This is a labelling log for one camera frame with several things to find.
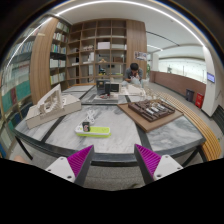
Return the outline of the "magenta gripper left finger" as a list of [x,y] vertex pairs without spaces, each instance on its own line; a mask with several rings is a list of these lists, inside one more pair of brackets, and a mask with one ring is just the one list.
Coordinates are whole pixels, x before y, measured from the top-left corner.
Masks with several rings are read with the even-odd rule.
[[93,156],[94,146],[90,145],[69,157],[59,157],[46,168],[46,171],[83,186]]

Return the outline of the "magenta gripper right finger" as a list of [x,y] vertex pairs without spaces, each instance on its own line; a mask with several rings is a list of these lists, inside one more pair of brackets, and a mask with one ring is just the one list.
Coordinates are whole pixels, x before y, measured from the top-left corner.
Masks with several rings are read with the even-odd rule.
[[134,154],[145,184],[150,184],[182,169],[182,166],[171,156],[160,156],[138,144],[134,145]]

